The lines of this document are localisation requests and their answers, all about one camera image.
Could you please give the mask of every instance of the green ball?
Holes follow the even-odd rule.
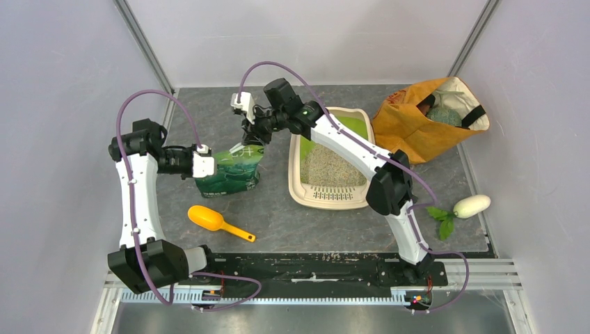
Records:
[[[445,123],[453,127],[461,126],[461,115],[446,106],[437,106],[436,108],[430,109],[426,117],[434,122]]]

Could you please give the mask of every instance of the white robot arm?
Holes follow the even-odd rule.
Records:
[[[353,166],[355,166],[367,179],[373,179],[376,174],[377,168],[383,167],[383,160],[376,157],[377,154],[388,156],[389,151],[377,147],[374,144],[366,141],[363,137],[355,134],[353,131],[345,127],[336,117],[330,115],[333,121],[338,125],[340,129],[347,130],[350,135],[355,136],[358,141],[364,142],[376,151],[375,155],[369,154],[365,149],[360,147],[356,142],[352,141],[349,137],[343,135],[341,132],[334,130],[332,123],[328,120],[328,116],[323,115],[316,121],[316,126],[312,128],[311,139],[315,143],[322,144],[330,150],[336,152],[338,155],[343,157]],[[416,218],[413,216],[413,212],[408,213],[408,208],[412,206],[413,201],[407,200],[402,207],[399,208],[399,214],[388,214],[385,216],[386,221],[389,223],[391,231],[397,240],[399,248],[399,257],[410,264],[417,264],[424,259],[427,252],[420,247],[418,240],[412,231],[412,226],[409,221],[408,215],[412,215],[413,221]],[[428,244],[423,241],[422,244],[428,248]]]
[[[131,203],[135,204],[136,231],[145,266],[152,282],[163,287],[185,280],[189,273],[207,266],[206,246],[183,250],[165,240],[158,215],[156,199],[157,174],[178,174],[186,177],[213,175],[216,164],[206,145],[197,147],[163,146],[167,131],[149,119],[133,123],[133,132],[122,136],[131,166],[128,180],[125,163],[116,138],[109,146],[121,183],[123,224],[120,249],[107,257],[109,268],[131,291],[139,294],[150,289],[138,265],[131,227]],[[129,183],[134,184],[135,199],[131,201]]]
[[[413,212],[408,213],[408,208],[413,205],[411,178],[377,157],[390,156],[409,167],[407,156],[402,151],[391,154],[366,141],[345,127],[336,117],[324,115],[317,102],[302,103],[285,79],[272,81],[264,87],[264,93],[271,108],[263,109],[256,105],[250,93],[242,92],[240,102],[237,101],[237,94],[232,96],[234,112],[244,115],[243,142],[267,144],[270,143],[273,132],[287,128],[293,134],[304,136],[336,152],[372,181],[367,202],[376,212],[385,216],[397,240],[400,259],[412,266],[428,265],[424,260],[431,262],[430,254],[423,249],[428,248],[428,245],[425,241],[422,241],[423,247],[420,245],[419,240],[423,240],[420,229],[415,226],[416,235],[410,215],[413,221],[415,217]],[[370,147],[375,153],[370,154],[359,143]]]

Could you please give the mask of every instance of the white gourd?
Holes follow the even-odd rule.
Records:
[[[474,195],[462,199],[455,204],[453,213],[457,218],[469,218],[487,209],[492,200],[485,195]]]

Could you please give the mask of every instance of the orange scoop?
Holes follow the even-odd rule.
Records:
[[[233,225],[226,223],[219,212],[215,212],[208,207],[194,205],[189,209],[189,219],[202,228],[209,231],[226,230],[229,233],[241,237],[242,239],[254,242],[256,236],[241,230]]]

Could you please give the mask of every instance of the gray floor mat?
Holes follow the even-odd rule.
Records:
[[[381,102],[400,85],[317,86],[328,106],[364,109],[373,116]],[[295,87],[303,101],[311,96]],[[179,99],[197,124],[201,141],[214,151],[227,150],[241,140],[241,116],[233,114],[230,98],[236,88],[183,88]],[[250,87],[257,103],[268,102],[260,87]],[[233,252],[395,252],[397,245],[385,219],[370,208],[326,211],[297,204],[289,195],[287,162],[290,133],[273,135],[259,164],[261,180],[256,189],[220,198],[202,198],[193,180],[177,175],[160,175],[157,180],[158,208],[167,240],[190,248],[207,244],[216,253]],[[166,145],[190,145],[191,127],[177,109]],[[414,167],[440,199],[440,207],[451,209],[455,202],[470,196],[470,190],[456,148],[433,161]],[[415,182],[414,194],[420,202],[429,200]],[[223,214],[225,220],[256,235],[254,243],[224,231],[210,232],[186,217],[192,205],[204,205]],[[417,221],[426,241],[434,250],[487,251],[486,238],[476,217],[457,219],[455,232],[446,241],[438,239],[439,223],[426,210],[418,210]]]

